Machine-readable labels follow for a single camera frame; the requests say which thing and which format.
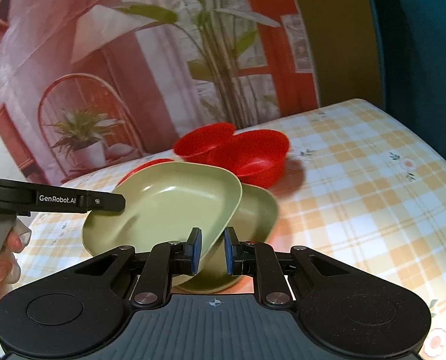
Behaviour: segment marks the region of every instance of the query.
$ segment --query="stacked red bowls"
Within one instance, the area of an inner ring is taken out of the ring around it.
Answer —
[[[234,135],[230,123],[215,123],[178,140],[174,153],[186,162],[227,169],[243,183],[272,186],[284,172],[289,140],[275,130],[253,130]]]

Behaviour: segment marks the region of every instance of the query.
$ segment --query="black gripper frame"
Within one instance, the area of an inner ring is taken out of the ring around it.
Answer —
[[[62,359],[111,341],[135,312],[169,303],[174,276],[198,272],[201,242],[195,227],[186,242],[143,253],[123,245],[17,288],[0,300],[1,346]],[[23,334],[15,334],[14,323]]]
[[[305,246],[282,253],[265,243],[240,242],[232,227],[225,229],[224,243],[228,274],[251,276],[258,303],[290,312],[320,344],[351,357],[365,340],[387,356],[392,342],[393,356],[419,358],[431,316],[413,292]]]
[[[121,212],[124,207],[125,199],[118,194],[0,179],[0,219],[30,216],[33,211],[85,214],[91,210]],[[0,235],[0,249],[5,237]]]

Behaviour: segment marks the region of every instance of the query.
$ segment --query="checkered tablecloth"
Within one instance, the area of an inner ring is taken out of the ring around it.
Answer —
[[[270,243],[306,245],[416,292],[432,328],[421,356],[446,360],[446,162],[393,118],[349,100],[255,128],[291,140],[286,173],[271,188],[280,219]],[[111,191],[131,169],[171,151],[83,176],[68,187]],[[90,256],[81,243],[85,215],[39,214],[18,256],[32,282]],[[226,292],[252,292],[245,278]]]

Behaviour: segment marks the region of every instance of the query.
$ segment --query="floral pattern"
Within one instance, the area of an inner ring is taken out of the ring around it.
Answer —
[[[320,122],[327,117],[323,111],[315,112],[313,115],[315,115],[315,118],[311,119],[312,122]]]
[[[443,329],[436,328],[429,332],[424,342],[424,354],[428,357],[435,358],[441,356],[446,346],[446,332]]]
[[[307,149],[305,147],[292,147],[287,161],[287,167],[290,170],[300,170],[303,163],[308,162],[316,153],[316,150]]]
[[[403,169],[406,172],[406,179],[408,181],[416,180],[416,177],[413,173],[413,170],[416,169],[416,166],[412,159],[408,157],[401,158],[400,154],[392,151],[389,152],[389,158],[399,163],[401,169]]]
[[[433,299],[428,306],[431,311],[431,318],[434,318],[436,316],[436,313],[434,312],[433,308],[436,306],[437,302],[438,299]]]

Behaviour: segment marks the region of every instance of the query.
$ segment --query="crosshair marking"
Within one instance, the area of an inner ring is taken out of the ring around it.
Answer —
[[[219,306],[220,304],[222,304],[222,303],[224,303],[224,302],[222,302],[221,300],[218,300],[218,299],[214,298],[214,299],[210,300],[210,301],[207,302],[207,303],[209,303],[210,306],[216,307],[216,306]]]

